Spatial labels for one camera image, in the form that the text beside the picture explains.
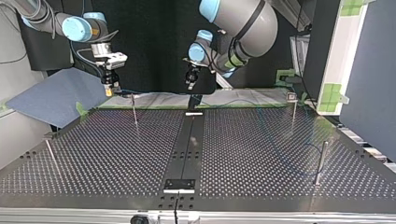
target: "metal plate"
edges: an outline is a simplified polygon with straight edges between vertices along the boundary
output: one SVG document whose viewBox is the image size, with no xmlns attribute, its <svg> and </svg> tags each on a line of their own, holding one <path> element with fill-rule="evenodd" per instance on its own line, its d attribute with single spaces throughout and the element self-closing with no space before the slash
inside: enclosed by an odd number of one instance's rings
<svg viewBox="0 0 396 224">
<path fill-rule="evenodd" d="M 0 175 L 0 205 L 158 209 L 183 115 L 96 111 L 50 141 L 55 160 L 45 148 Z"/>
<path fill-rule="evenodd" d="M 299 108 L 293 121 L 292 108 L 213 109 L 192 133 L 201 126 L 202 158 L 183 176 L 199 174 L 194 210 L 396 213 L 395 174 L 309 111 Z"/>
<path fill-rule="evenodd" d="M 42 145 L 0 171 L 0 207 L 396 213 L 396 175 L 310 111 L 132 113 L 96 111 L 50 143 L 56 160 Z M 180 176 L 196 193 L 164 195 Z"/>
</svg>

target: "metal frame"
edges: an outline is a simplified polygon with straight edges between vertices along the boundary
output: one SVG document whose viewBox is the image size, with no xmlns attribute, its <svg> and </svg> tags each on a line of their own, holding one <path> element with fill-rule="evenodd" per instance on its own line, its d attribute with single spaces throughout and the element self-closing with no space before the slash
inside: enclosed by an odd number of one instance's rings
<svg viewBox="0 0 396 224">
<path fill-rule="evenodd" d="M 367 204 L 367 201 L 359 200 L 334 200 L 315 196 L 301 197 L 298 200 L 272 200 L 260 201 L 248 198 L 209 198 L 203 197 L 199 191 L 201 184 L 200 173 L 203 156 L 203 142 L 205 131 L 205 113 L 203 116 L 184 116 L 179 136 L 174 145 L 174 151 L 167 165 L 163 177 L 164 186 L 167 179 L 195 179 L 196 189 L 194 194 L 164 194 L 148 199 L 147 197 L 121 198 L 121 197 L 56 197 L 56 200 L 49 197 L 43 200 L 42 197 L 25 196 L 2 196 L 0 204 L 0 223 L 2 222 L 70 222 L 75 220 L 79 223 L 120 223 L 127 222 L 133 215 L 159 216 L 161 223 L 173 223 L 175 211 L 180 221 L 191 220 L 191 217 L 199 217 L 200 223 L 273 223 L 273 222 L 376 222 L 376 221 L 396 221 L 396 216 L 363 215 L 355 213 L 366 213 L 367 211 L 378 214 L 395 214 L 394 205 L 396 201 L 370 200 L 370 208 L 360 207 Z M 76 125 L 80 124 L 80 119 L 75 120 L 65 129 L 56 134 L 61 137 Z M 337 130 L 333 125 L 332 137 L 339 137 L 349 150 L 370 164 L 371 168 L 380 171 L 388 182 L 396 183 L 396 175 L 383 164 L 377 161 L 359 145 Z M 12 162 L 8 167 L 0 171 L 0 177 L 9 174 L 27 160 L 27 155 L 33 156 L 34 152 L 45 150 L 45 143 L 33 148 L 29 154 L 23 155 L 23 159 Z M 40 208 L 25 208 L 29 204 L 34 204 Z M 78 209 L 64 209 L 68 205 Z M 332 213 L 334 211 L 348 211 L 351 214 Z"/>
<path fill-rule="evenodd" d="M 160 223 L 175 223 L 173 212 L 126 210 L 0 208 L 0 223 L 129 223 L 135 215 L 158 216 Z M 390 223 L 394 215 L 343 213 L 216 213 L 177 212 L 179 223 Z"/>
</svg>

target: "vertical metal post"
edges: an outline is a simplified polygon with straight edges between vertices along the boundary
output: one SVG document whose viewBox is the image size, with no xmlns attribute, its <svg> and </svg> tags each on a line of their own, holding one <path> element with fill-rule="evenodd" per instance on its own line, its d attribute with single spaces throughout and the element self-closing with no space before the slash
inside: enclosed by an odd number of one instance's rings
<svg viewBox="0 0 396 224">
<path fill-rule="evenodd" d="M 52 147 L 50 146 L 50 140 L 49 139 L 46 139 L 46 144 L 47 144 L 47 148 L 49 149 L 50 156 L 52 157 L 52 159 L 54 161 L 56 161 L 55 155 L 53 154 L 53 151 L 52 151 Z"/>
<path fill-rule="evenodd" d="M 323 167 L 324 167 L 328 147 L 329 147 L 329 142 L 327 142 L 327 141 L 323 142 L 322 151 L 320 154 L 320 161 L 319 161 L 319 165 L 318 165 L 318 172 L 317 172 L 317 176 L 315 178 L 315 185 L 317 185 L 317 186 L 320 184 L 319 182 L 320 182 L 321 175 L 323 172 Z"/>
<path fill-rule="evenodd" d="M 134 124 L 137 124 L 136 106 L 134 101 L 134 94 L 132 93 L 132 108 L 134 110 Z"/>
<path fill-rule="evenodd" d="M 298 101 L 296 101 L 296 102 L 294 103 L 294 110 L 293 110 L 293 121 L 296 119 L 297 103 L 298 103 Z"/>
</svg>

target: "cable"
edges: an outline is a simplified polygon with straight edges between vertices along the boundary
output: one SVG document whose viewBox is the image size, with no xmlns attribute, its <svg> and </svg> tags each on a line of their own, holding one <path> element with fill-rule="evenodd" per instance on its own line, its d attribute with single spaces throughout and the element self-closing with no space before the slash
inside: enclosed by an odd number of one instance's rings
<svg viewBox="0 0 396 224">
<path fill-rule="evenodd" d="M 79 49 L 79 50 L 77 50 L 77 55 L 78 55 L 84 62 L 96 65 L 96 63 L 94 63 L 94 62 L 91 61 L 91 60 L 88 60 L 87 58 L 83 57 L 83 56 L 80 54 L 80 52 L 84 52 L 84 51 L 92 51 L 92 49 Z"/>
<path fill-rule="evenodd" d="M 86 43 L 96 43 L 96 42 L 101 42 L 101 41 L 103 41 L 103 42 L 110 41 L 118 33 L 119 33 L 119 30 L 116 30 L 113 33 L 110 33 L 108 35 L 102 36 L 102 37 L 100 37 L 98 39 L 95 39 L 93 41 L 87 41 Z"/>
<path fill-rule="evenodd" d="M 76 50 L 74 49 L 74 46 L 73 46 L 73 42 L 72 42 L 72 41 L 70 41 L 70 49 L 72 50 L 73 54 L 74 54 L 78 59 L 80 59 L 80 60 L 83 61 L 85 64 L 87 64 L 89 67 L 91 67 L 93 70 L 95 70 L 95 72 L 96 72 L 96 74 L 97 74 L 97 77 L 101 77 L 101 76 L 102 76 L 102 72 L 100 71 L 100 69 L 99 69 L 96 65 L 93 65 L 93 64 L 91 64 L 91 63 L 88 63 L 88 62 L 84 61 L 84 58 L 81 58 L 81 57 L 78 56 L 78 54 L 76 53 Z"/>
<path fill-rule="evenodd" d="M 82 12 L 81 12 L 81 17 L 84 16 L 84 12 L 85 12 L 85 0 L 82 0 Z"/>
<path fill-rule="evenodd" d="M 9 61 L 9 62 L 0 62 L 0 64 L 17 63 L 17 62 L 22 61 L 24 58 L 26 58 L 26 56 L 27 56 L 27 52 L 25 52 L 25 53 L 23 54 L 23 56 L 20 57 L 19 59 L 12 60 L 12 61 Z"/>
<path fill-rule="evenodd" d="M 302 13 L 303 13 L 304 3 L 305 3 L 305 0 L 303 0 L 303 2 L 301 3 L 300 11 L 299 11 L 299 13 L 298 13 L 297 25 L 296 25 L 297 31 L 296 31 L 295 41 L 294 41 L 294 42 L 295 42 L 295 47 L 296 47 L 297 65 L 298 65 L 298 70 L 300 71 L 300 75 L 297 75 L 297 74 L 296 74 L 296 76 L 301 78 L 301 81 L 303 82 L 303 86 L 304 86 L 304 89 L 305 89 L 306 94 L 308 95 L 309 100 L 311 101 L 311 103 L 312 103 L 312 105 L 314 106 L 315 110 L 318 110 L 317 106 L 316 106 L 315 103 L 314 103 L 314 100 L 312 99 L 311 94 L 309 93 L 308 88 L 306 87 L 305 80 L 304 80 L 304 78 L 303 78 L 304 72 L 303 72 L 303 70 L 301 70 L 300 59 L 299 59 L 299 53 L 298 53 L 298 46 L 297 46 L 298 26 L 300 25 L 300 19 L 301 19 L 301 15 L 302 15 Z"/>
<path fill-rule="evenodd" d="M 177 216 L 178 196 L 179 196 L 179 193 L 177 194 L 177 199 L 176 199 L 176 203 L 175 203 L 175 210 L 174 210 L 175 224 L 178 224 L 178 216 Z"/>
</svg>

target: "end effector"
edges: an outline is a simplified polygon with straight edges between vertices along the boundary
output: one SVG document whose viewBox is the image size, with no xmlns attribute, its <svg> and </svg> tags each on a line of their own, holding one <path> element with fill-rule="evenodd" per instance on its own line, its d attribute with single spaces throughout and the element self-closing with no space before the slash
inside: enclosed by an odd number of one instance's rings
<svg viewBox="0 0 396 224">
<path fill-rule="evenodd" d="M 23 22 L 41 32 L 66 36 L 71 41 L 90 43 L 95 58 L 95 65 L 102 69 L 102 83 L 106 95 L 111 96 L 113 89 L 120 88 L 119 76 L 115 69 L 123 67 L 128 57 L 111 50 L 110 40 L 118 32 L 109 33 L 105 15 L 100 12 L 85 13 L 83 17 L 55 13 L 46 0 L 7 0 L 6 4 L 14 7 Z"/>
<path fill-rule="evenodd" d="M 191 69 L 205 66 L 227 78 L 250 58 L 268 52 L 275 43 L 276 14 L 264 0 L 202 0 L 200 12 L 233 40 L 227 52 L 219 54 L 210 48 L 213 35 L 199 31 L 189 49 Z M 188 79 L 187 83 L 192 89 L 194 83 Z"/>
</svg>

